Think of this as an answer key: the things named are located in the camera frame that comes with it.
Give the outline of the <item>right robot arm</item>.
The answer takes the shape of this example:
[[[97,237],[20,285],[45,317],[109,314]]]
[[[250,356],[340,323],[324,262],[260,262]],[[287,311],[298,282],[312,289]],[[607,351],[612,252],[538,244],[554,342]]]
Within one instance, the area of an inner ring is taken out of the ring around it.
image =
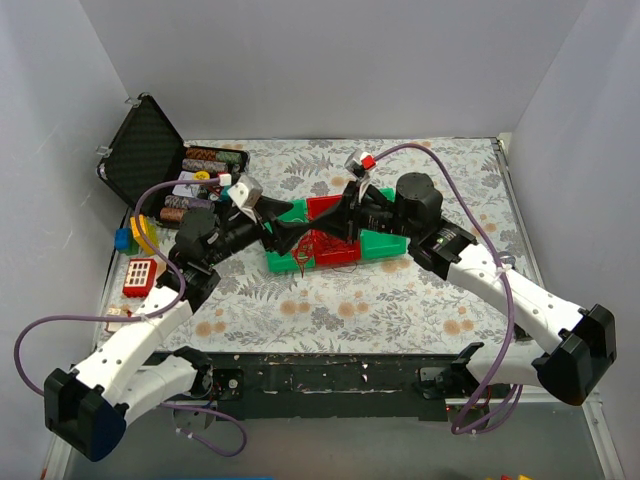
[[[491,384],[530,385],[581,405],[616,359],[615,319],[563,300],[503,263],[488,243],[442,214],[443,196],[424,173],[402,175],[393,200],[350,182],[340,200],[307,223],[269,217],[285,253],[309,230],[354,241],[363,230],[408,238],[414,262],[503,313],[506,342],[495,353],[475,344],[450,366],[454,389],[477,398]]]

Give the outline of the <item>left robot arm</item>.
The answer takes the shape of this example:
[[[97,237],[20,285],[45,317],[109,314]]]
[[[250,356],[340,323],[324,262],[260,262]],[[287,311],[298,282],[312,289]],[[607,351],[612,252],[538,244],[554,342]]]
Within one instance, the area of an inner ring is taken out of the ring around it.
[[[94,353],[46,378],[46,427],[96,462],[115,449],[131,423],[171,397],[205,398],[213,386],[212,366],[199,350],[182,347],[160,365],[139,369],[209,298],[220,281],[217,264],[255,242],[280,253],[290,249],[275,221],[292,207],[262,197],[252,206],[230,204],[221,212],[187,211],[165,272],[135,314]]]

